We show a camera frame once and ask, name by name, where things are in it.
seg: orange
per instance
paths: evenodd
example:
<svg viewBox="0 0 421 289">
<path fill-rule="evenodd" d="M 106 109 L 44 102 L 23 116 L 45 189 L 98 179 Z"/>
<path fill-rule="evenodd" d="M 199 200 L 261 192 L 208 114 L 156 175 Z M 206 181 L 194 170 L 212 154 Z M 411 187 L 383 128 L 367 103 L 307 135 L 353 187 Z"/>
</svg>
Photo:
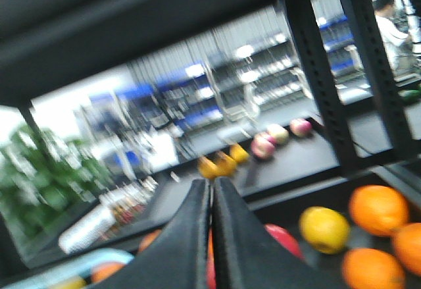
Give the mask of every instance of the orange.
<svg viewBox="0 0 421 289">
<path fill-rule="evenodd" d="M 121 268 L 123 268 L 125 264 L 123 263 L 104 263 L 92 268 L 91 272 L 91 280 L 93 283 L 100 282 L 104 279 L 107 279 L 112 274 L 115 274 Z"/>
<path fill-rule="evenodd" d="M 139 249 L 138 249 L 138 253 L 140 253 L 141 251 L 146 250 L 146 248 L 151 245 L 151 243 L 155 240 L 155 238 L 158 237 L 158 235 L 161 233 L 161 230 L 155 230 L 151 233 L 149 233 L 148 235 L 146 235 L 142 241 L 139 244 Z"/>
<path fill-rule="evenodd" d="M 345 254 L 342 275 L 352 289 L 404 289 L 405 272 L 394 256 L 372 248 Z"/>
<path fill-rule="evenodd" d="M 349 212 L 357 225 L 375 236 L 391 236 L 409 221 L 405 198 L 385 186 L 369 185 L 354 190 Z"/>
<path fill-rule="evenodd" d="M 421 223 L 404 226 L 393 236 L 392 244 L 401 263 L 421 276 Z"/>
</svg>

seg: black metal shelf frame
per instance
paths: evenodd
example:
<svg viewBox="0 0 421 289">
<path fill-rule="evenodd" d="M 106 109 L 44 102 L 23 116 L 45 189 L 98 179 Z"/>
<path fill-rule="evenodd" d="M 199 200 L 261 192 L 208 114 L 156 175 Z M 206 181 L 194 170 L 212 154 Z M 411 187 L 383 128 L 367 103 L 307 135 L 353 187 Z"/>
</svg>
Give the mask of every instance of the black metal shelf frame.
<svg viewBox="0 0 421 289">
<path fill-rule="evenodd" d="M 55 40 L 52 37 L 48 38 L 50 40 L 49 45 L 43 45 L 41 44 L 43 42 L 39 43 L 33 41 L 31 46 L 22 51 L 17 49 L 18 47 L 22 47 L 20 46 L 22 41 L 18 41 L 15 46 L 13 46 L 11 41 L 8 42 L 8 45 L 0 45 L 0 51 L 4 51 L 7 47 L 15 48 L 10 49 L 7 53 L 8 58 L 2 59 L 2 62 L 0 62 L 0 70 L 3 68 L 6 69 L 4 72 L 5 75 L 2 77 L 0 83 L 0 87 L 5 87 L 0 93 L 0 97 L 3 97 L 3 99 L 0 99 L 0 103 L 20 106 L 21 111 L 25 113 L 24 118 L 27 120 L 28 124 L 35 126 L 29 110 L 25 110 L 24 105 L 28 105 L 29 99 L 36 97 L 36 95 L 38 95 L 37 93 L 40 91 L 49 92 L 51 91 L 51 88 L 63 87 L 66 84 L 84 78 L 84 75 L 90 75 L 95 71 L 103 70 L 106 66 L 115 65 L 116 62 L 128 61 L 134 56 L 134 53 L 151 51 L 163 44 L 168 44 L 175 39 L 186 38 L 197 33 L 199 30 L 209 28 L 219 22 L 233 19 L 250 10 L 271 3 L 276 4 L 285 11 L 292 33 L 292 40 L 295 43 L 296 50 L 303 65 L 303 70 L 309 80 L 309 86 L 314 96 L 314 101 L 317 104 L 322 120 L 324 121 L 326 134 L 332 143 L 332 147 L 340 162 L 343 173 L 352 175 L 360 169 L 360 159 L 358 158 L 353 145 L 343 105 L 338 98 L 334 78 L 330 70 L 328 58 L 323 47 L 320 31 L 314 18 L 310 0 L 200 0 L 197 2 L 195 0 L 157 0 L 157 3 L 160 4 L 157 7 L 162 7 L 164 6 L 163 4 L 171 6 L 162 12 L 160 9 L 157 9 L 157 7 L 151 9 L 152 2 L 153 0 L 143 0 L 142 9 L 133 5 L 133 9 L 125 11 L 127 14 L 123 15 L 122 12 L 121 14 L 115 14 L 114 20 L 108 16 L 108 18 L 102 19 L 98 24 L 92 22 L 89 26 L 86 26 L 85 29 L 78 30 L 80 33 L 83 32 L 80 37 L 77 37 L 77 33 L 79 32 L 75 32 L 72 36 L 61 36 L 62 33 L 57 33 L 56 38 L 58 39 Z M 212 3 L 212 5 L 204 5 L 206 2 Z M 349 19 L 355 43 L 359 49 L 367 77 L 372 86 L 376 107 L 384 121 L 385 129 L 387 130 L 387 134 L 396 155 L 402 159 L 414 157 L 416 155 L 417 146 L 412 139 L 405 118 L 403 104 L 398 96 L 397 88 L 395 87 L 391 69 L 382 45 L 382 39 L 370 5 L 371 0 L 341 0 L 341 2 L 345 14 L 347 14 Z M 185 6 L 188 3 L 191 4 L 191 10 L 187 10 L 186 12 L 189 16 L 188 18 L 181 18 L 175 14 L 177 9 L 186 11 Z M 150 35 L 148 37 L 148 35 L 151 34 L 148 29 L 153 26 L 150 24 L 146 25 L 146 23 L 142 22 L 142 30 L 145 30 L 144 32 L 135 27 L 138 23 L 134 22 L 134 20 L 139 15 L 142 16 L 142 13 L 142 20 L 156 22 L 156 20 L 159 19 L 158 17 L 163 17 L 163 14 L 167 14 L 167 17 L 169 18 L 177 16 L 174 20 L 178 20 L 179 22 L 177 24 L 167 22 L 165 25 L 162 25 L 161 30 L 167 31 L 162 34 L 162 37 L 166 40 L 159 39 L 160 37 L 158 35 Z M 62 26 L 65 21 L 65 19 L 60 20 L 61 23 L 59 26 Z M 118 44 L 120 47 L 115 49 L 112 53 L 97 48 L 96 54 L 94 53 L 95 50 L 93 50 L 91 55 L 87 54 L 83 56 L 83 58 L 86 57 L 85 59 L 83 59 L 82 56 L 75 57 L 73 55 L 72 59 L 65 60 L 63 56 L 66 55 L 66 53 L 57 53 L 57 47 L 60 47 L 60 49 L 62 49 L 62 47 L 68 47 L 69 50 L 77 50 L 76 47 L 79 47 L 80 45 L 78 45 L 79 41 L 75 40 L 76 37 L 79 39 L 87 39 L 89 38 L 89 35 L 91 35 L 92 38 L 90 38 L 89 41 L 90 45 L 94 45 L 95 42 L 101 42 L 103 41 L 104 34 L 109 35 L 116 29 L 117 25 L 121 26 L 122 24 L 124 24 L 124 27 L 119 27 L 119 30 L 127 29 L 127 27 L 132 30 L 131 32 L 124 33 L 126 43 L 128 43 L 128 37 L 131 35 L 136 37 L 136 39 L 131 40 L 130 45 Z M 35 39 L 37 37 L 36 35 L 39 37 L 41 34 L 35 33 L 32 37 L 29 36 L 29 38 Z M 145 45 L 135 48 L 142 39 L 145 40 Z M 82 60 L 81 58 L 86 63 L 93 62 L 95 64 L 83 64 L 83 66 L 78 67 L 76 64 Z M 58 66 L 60 67 L 60 65 L 62 65 L 62 68 L 58 68 L 58 66 L 49 68 L 52 63 L 58 63 Z M 34 73 L 35 82 L 40 84 L 43 74 L 49 77 L 43 81 L 43 84 L 46 85 L 51 83 L 51 86 L 45 88 L 39 88 L 39 86 L 37 86 L 34 90 L 30 90 L 30 88 L 34 87 L 34 82 L 30 82 L 32 77 L 30 77 L 29 73 L 31 69 L 34 68 L 34 64 L 37 64 L 40 68 L 37 73 Z M 55 74 L 59 77 L 57 81 L 53 80 L 54 70 L 57 70 Z M 17 82 L 19 77 L 23 78 L 25 82 L 28 81 L 28 90 L 18 90 L 22 86 L 25 86 L 22 85 L 24 81 Z M 2 248 L 13 249 L 11 239 L 7 237 L 7 233 L 4 233 L 4 235 L 1 236 L 0 244 L 2 245 Z M 3 263 L 6 265 L 8 259 L 8 255 L 4 255 L 0 258 L 0 264 Z M 21 266 L 19 266 L 19 268 L 11 267 L 8 271 L 8 275 L 17 274 L 20 271 Z"/>
</svg>

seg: yellow fruit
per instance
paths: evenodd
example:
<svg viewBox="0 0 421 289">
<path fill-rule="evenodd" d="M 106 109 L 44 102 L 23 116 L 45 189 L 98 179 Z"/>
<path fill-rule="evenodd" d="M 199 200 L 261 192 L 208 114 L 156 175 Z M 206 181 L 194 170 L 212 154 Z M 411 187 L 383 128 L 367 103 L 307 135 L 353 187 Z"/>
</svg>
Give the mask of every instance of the yellow fruit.
<svg viewBox="0 0 421 289">
<path fill-rule="evenodd" d="M 249 159 L 249 154 L 245 149 L 243 149 L 238 143 L 231 145 L 230 155 L 234 161 L 237 163 L 244 163 Z"/>
<path fill-rule="evenodd" d="M 349 223 L 340 213 L 325 207 L 309 207 L 300 216 L 303 238 L 316 250 L 336 254 L 343 250 L 349 236 Z"/>
<path fill-rule="evenodd" d="M 66 281 L 60 282 L 49 289 L 82 289 L 87 286 L 86 281 L 79 276 L 72 277 Z"/>
<path fill-rule="evenodd" d="M 210 159 L 207 159 L 204 156 L 199 158 L 198 169 L 204 178 L 214 179 L 218 176 L 218 167 L 216 167 Z"/>
<path fill-rule="evenodd" d="M 221 151 L 216 154 L 215 165 L 218 176 L 231 176 L 237 169 L 237 162 Z"/>
</svg>

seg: shelf post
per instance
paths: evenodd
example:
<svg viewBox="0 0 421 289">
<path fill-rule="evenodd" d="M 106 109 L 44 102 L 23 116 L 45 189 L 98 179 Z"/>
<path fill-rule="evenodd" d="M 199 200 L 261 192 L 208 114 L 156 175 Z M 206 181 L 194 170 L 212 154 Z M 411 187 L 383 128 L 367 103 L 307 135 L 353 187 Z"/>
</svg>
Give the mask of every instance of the shelf post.
<svg viewBox="0 0 421 289">
<path fill-rule="evenodd" d="M 303 71 L 326 127 L 326 135 L 344 174 L 353 174 L 361 168 L 360 159 L 337 94 L 311 0 L 278 0 L 277 4 L 287 18 Z"/>
<path fill-rule="evenodd" d="M 355 45 L 374 96 L 374 104 L 399 159 L 416 157 L 417 145 L 410 132 L 402 99 L 387 60 L 372 0 L 341 0 Z"/>
</svg>

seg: black shelf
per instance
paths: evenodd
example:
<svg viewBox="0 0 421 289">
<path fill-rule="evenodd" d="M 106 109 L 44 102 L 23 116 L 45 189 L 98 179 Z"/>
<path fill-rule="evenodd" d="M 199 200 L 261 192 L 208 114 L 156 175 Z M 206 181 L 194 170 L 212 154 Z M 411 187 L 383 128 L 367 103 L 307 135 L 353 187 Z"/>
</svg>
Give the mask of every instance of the black shelf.
<svg viewBox="0 0 421 289">
<path fill-rule="evenodd" d="M 0 104 L 27 106 L 33 98 L 271 3 L 273 0 L 8 0 L 7 10 L 0 15 L 5 21 L 1 26 L 5 35 L 0 43 Z"/>
</svg>

